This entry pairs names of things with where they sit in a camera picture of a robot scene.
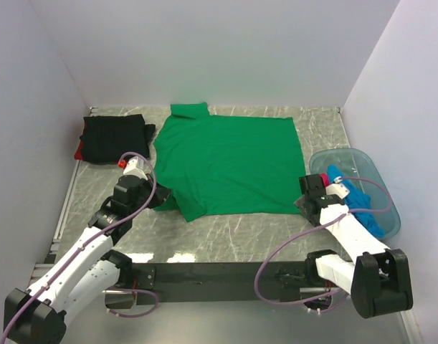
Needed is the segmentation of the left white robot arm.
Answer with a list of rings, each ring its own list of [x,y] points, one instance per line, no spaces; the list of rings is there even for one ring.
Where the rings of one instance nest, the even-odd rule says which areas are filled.
[[[134,217],[160,206],[170,194],[154,176],[120,177],[61,260],[27,289],[16,288],[6,297],[2,340],[60,343],[74,317],[108,290],[127,293],[132,301],[142,292],[158,302],[153,283],[139,289],[132,259],[113,247],[131,229]]]

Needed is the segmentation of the green t shirt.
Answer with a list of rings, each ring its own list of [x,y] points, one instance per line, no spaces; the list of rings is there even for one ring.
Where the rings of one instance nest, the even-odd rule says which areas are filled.
[[[292,118],[212,115],[173,104],[155,141],[156,178],[171,195],[156,211],[186,221],[230,214],[298,214],[305,175]]]

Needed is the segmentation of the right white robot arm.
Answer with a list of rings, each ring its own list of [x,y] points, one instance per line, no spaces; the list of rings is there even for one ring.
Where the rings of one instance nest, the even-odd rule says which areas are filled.
[[[363,318],[403,312],[413,307],[409,260],[400,249],[390,249],[374,237],[346,205],[349,190],[341,178],[326,186],[319,174],[299,179],[301,197],[295,202],[313,226],[330,232],[350,257],[332,250],[311,252],[304,278],[319,286],[329,281],[347,292]]]

